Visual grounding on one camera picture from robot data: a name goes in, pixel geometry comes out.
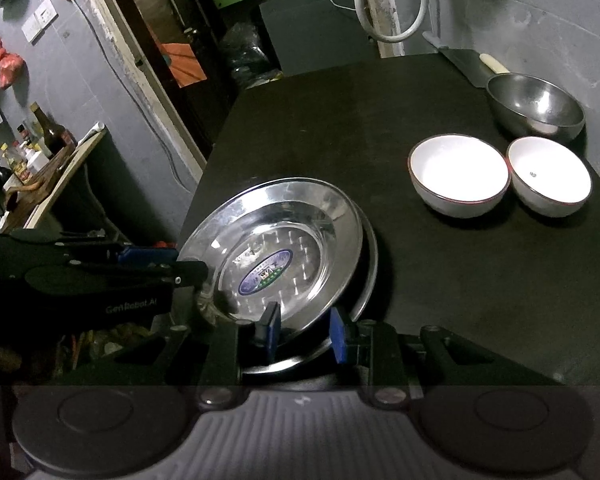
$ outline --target wooden cutting board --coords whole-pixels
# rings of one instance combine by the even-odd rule
[[[69,160],[74,151],[75,147],[65,146],[33,177],[30,184],[35,184],[37,182],[41,182],[42,184],[35,191],[20,193],[18,203],[4,221],[4,225],[0,230],[1,233],[5,234],[13,229],[24,227],[24,224],[36,206],[54,190],[58,179],[62,175],[65,163]]]

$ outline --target knife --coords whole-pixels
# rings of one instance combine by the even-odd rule
[[[469,48],[449,48],[430,32],[423,32],[422,37],[453,63],[473,86],[485,88],[493,72],[480,60],[480,54]]]

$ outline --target white bowl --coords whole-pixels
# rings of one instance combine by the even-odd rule
[[[561,218],[580,209],[591,194],[591,176],[563,145],[542,137],[520,137],[507,148],[513,188],[523,203],[544,216]]]
[[[419,142],[409,154],[408,166],[420,197],[454,218],[474,218],[490,211],[510,182],[500,152],[465,135],[440,135]]]

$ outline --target grey wall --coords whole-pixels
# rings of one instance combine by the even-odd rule
[[[27,114],[32,117],[29,104],[37,101],[78,140],[94,123],[104,122],[110,135],[88,159],[94,192],[110,218],[136,243],[175,241],[190,194],[174,181],[154,134],[116,80],[88,24],[72,3],[51,0],[58,17],[35,44],[27,42],[20,27],[42,1],[15,0],[0,9],[3,45],[26,62],[26,70],[13,87],[0,91],[3,117],[16,132]],[[125,78],[122,63],[91,14],[89,3],[77,1],[95,25],[109,59]],[[173,158],[181,179],[194,191],[195,181],[180,159],[176,155]]]
[[[396,0],[405,25],[419,0]],[[495,56],[512,72],[548,79],[586,109],[587,149],[600,175],[600,0],[431,0],[423,30]],[[407,53],[421,49],[410,38]]]

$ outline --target logo in bowl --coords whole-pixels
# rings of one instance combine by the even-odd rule
[[[292,257],[289,249],[280,249],[267,256],[242,279],[238,287],[240,295],[248,296],[271,285],[285,272]]]

